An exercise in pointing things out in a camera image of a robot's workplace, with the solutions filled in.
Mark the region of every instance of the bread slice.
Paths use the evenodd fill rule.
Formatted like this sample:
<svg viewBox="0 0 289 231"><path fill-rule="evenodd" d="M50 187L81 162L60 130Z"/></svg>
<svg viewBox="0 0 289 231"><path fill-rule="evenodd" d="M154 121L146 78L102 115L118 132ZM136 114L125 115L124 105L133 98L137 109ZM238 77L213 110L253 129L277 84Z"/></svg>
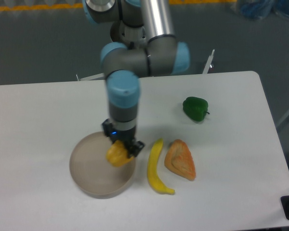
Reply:
<svg viewBox="0 0 289 231"><path fill-rule="evenodd" d="M196 177L195 165L188 149L188 146L182 140L175 140L165 157L165 167L171 172L184 177L188 180L194 180Z"/></svg>

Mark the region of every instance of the metal rod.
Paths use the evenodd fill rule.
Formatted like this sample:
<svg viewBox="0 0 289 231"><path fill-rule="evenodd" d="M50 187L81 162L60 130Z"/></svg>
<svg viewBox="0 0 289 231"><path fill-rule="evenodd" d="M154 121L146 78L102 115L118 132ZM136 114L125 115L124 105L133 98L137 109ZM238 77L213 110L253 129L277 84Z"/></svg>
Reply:
<svg viewBox="0 0 289 231"><path fill-rule="evenodd" d="M147 41L162 35L174 35L168 0L141 0Z"/></svg>

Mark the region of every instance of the banana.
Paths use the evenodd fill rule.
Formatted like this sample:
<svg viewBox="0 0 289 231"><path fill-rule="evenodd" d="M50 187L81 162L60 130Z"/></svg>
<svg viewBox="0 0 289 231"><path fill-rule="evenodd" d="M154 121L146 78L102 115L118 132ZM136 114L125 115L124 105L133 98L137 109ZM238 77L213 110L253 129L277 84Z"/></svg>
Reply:
<svg viewBox="0 0 289 231"><path fill-rule="evenodd" d="M147 177L151 187L160 194L174 195L174 189L168 188L158 177L158 158L163 148L163 139L155 141L148 160Z"/></svg>

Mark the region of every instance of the yellow banana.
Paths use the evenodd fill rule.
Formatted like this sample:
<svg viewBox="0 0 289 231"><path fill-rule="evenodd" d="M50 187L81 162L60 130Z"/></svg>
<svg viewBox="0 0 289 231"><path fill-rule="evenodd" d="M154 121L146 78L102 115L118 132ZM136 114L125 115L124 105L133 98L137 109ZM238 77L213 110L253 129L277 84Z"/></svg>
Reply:
<svg viewBox="0 0 289 231"><path fill-rule="evenodd" d="M158 158L163 148L163 139L155 141L148 160L147 177L151 187L160 194L174 194L174 189L168 188L158 177Z"/></svg>
<svg viewBox="0 0 289 231"><path fill-rule="evenodd" d="M134 157L128 158L128 151L124 143L118 140L107 151L106 159L112 166L120 167L130 162Z"/></svg>

